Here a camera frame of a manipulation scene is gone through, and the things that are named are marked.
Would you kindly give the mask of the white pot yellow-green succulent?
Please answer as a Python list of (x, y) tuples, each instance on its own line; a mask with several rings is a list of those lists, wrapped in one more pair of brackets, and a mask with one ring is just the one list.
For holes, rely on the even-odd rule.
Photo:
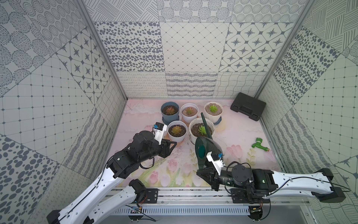
[(182, 121), (173, 121), (168, 126), (168, 135), (171, 141), (181, 143), (187, 134), (187, 126)]

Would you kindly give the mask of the dark green watering can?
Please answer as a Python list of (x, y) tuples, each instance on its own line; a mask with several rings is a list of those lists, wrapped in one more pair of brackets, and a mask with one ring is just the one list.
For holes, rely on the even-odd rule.
[(213, 154), (219, 154), (222, 153), (222, 150), (219, 144), (217, 144), (213, 140), (203, 113), (201, 113), (201, 118), (203, 120), (205, 130), (207, 131), (207, 137), (197, 138), (195, 142), (195, 152), (198, 160), (199, 169), (205, 169), (209, 167), (214, 167), (213, 164), (207, 160), (207, 153), (213, 152)]

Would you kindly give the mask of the large white pot green succulent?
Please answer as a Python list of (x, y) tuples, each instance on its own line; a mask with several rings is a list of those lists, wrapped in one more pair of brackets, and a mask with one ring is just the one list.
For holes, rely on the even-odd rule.
[[(206, 119), (206, 122), (208, 129), (213, 137), (215, 134), (215, 126), (213, 122), (209, 121), (208, 119)], [(207, 131), (205, 130), (202, 118), (196, 118), (191, 121), (189, 125), (189, 137), (193, 144), (195, 144), (198, 137), (207, 137)]]

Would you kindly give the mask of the small white pot reddish succulent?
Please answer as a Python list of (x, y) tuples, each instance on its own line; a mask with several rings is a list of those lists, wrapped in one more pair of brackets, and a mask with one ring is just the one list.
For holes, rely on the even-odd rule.
[(198, 117), (198, 107), (197, 105), (193, 104), (193, 103), (187, 103), (184, 104), (181, 107), (181, 115), (182, 115), (182, 120), (187, 123), (190, 124), (191, 121), (193, 121), (194, 119), (196, 119)]

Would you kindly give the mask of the white pot brown soil succulent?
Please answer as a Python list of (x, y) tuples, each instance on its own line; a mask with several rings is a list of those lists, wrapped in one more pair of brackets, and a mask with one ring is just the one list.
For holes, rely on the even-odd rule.
[(204, 116), (212, 123), (216, 122), (220, 116), (222, 116), (223, 107), (218, 102), (208, 102), (204, 106)]

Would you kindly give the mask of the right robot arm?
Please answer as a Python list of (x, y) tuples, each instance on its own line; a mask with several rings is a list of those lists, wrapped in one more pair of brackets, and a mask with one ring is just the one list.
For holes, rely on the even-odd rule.
[(241, 164), (218, 172), (215, 167), (197, 171), (212, 189), (230, 187), (235, 203), (266, 202), (274, 197), (316, 197), (322, 203), (341, 203), (346, 196), (342, 187), (332, 182), (330, 169), (313, 174), (288, 174), (266, 169), (251, 169)]

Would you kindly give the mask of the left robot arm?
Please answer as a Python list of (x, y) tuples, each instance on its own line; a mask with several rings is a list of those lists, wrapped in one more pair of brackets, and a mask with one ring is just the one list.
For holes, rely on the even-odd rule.
[(132, 143), (112, 156), (96, 180), (73, 202), (62, 210), (53, 210), (47, 216), (50, 224), (99, 224), (117, 209), (133, 202), (141, 202), (146, 187), (138, 180), (116, 195), (104, 197), (123, 182), (142, 162), (156, 156), (168, 157), (177, 143), (162, 139), (163, 132), (141, 131), (134, 135)]

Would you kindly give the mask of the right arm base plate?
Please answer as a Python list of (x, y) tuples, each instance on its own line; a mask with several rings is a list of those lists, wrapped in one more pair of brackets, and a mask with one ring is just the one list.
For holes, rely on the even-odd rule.
[(270, 199), (263, 199), (261, 196), (257, 196), (246, 189), (232, 188), (229, 190), (233, 203), (269, 203)]

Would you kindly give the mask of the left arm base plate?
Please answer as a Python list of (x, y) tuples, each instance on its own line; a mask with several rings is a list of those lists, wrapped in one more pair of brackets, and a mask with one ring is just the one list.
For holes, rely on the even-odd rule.
[(159, 192), (159, 189), (147, 188), (145, 190), (145, 199), (142, 203), (156, 204), (158, 201), (158, 192)]

